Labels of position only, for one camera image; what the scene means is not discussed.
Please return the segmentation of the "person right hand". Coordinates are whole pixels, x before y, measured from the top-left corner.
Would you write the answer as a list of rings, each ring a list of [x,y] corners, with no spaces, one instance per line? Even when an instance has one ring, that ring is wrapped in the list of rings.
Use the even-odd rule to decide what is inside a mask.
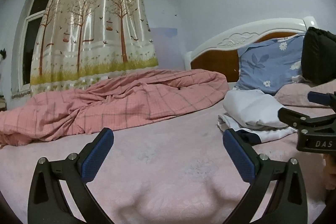
[[[325,167],[323,169],[325,178],[325,188],[327,190],[334,190],[336,186],[336,165],[335,157],[330,154],[324,154]]]

